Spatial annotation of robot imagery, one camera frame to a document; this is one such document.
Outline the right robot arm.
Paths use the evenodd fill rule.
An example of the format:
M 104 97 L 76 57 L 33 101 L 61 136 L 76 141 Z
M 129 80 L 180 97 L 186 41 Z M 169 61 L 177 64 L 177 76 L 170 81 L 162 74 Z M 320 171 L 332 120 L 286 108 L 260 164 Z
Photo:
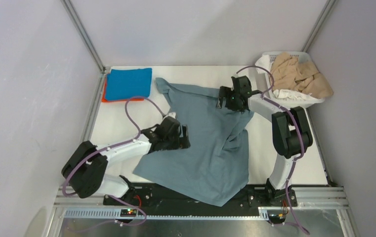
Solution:
M 303 107 L 288 109 L 259 90 L 252 90 L 248 77 L 232 77 L 232 87 L 221 86 L 216 107 L 235 112 L 255 112 L 272 124 L 272 143 L 277 152 L 274 169 L 265 189 L 250 195 L 250 206 L 287 206 L 293 196 L 291 177 L 298 159 L 313 144 Z

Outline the grey-blue t-shirt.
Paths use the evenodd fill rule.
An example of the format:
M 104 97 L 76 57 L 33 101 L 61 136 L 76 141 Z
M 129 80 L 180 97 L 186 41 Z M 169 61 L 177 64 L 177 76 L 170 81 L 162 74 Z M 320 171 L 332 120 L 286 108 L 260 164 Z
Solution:
M 223 206 L 249 181 L 253 112 L 216 107 L 218 89 L 156 78 L 170 111 L 188 128 L 190 147 L 144 155 L 133 173 L 198 201 Z

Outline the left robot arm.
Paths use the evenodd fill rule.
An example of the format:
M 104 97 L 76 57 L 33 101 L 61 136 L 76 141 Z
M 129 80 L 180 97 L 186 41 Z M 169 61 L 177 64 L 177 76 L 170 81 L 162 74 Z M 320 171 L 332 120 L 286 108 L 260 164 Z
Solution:
M 65 185 L 73 189 L 72 193 L 64 192 L 63 195 L 79 198 L 109 195 L 121 205 L 129 205 L 134 199 L 130 182 L 123 175 L 106 174 L 109 167 L 129 158 L 189 147 L 188 126 L 172 116 L 164 116 L 160 124 L 139 129 L 135 138 L 116 144 L 100 147 L 84 141 L 61 170 Z

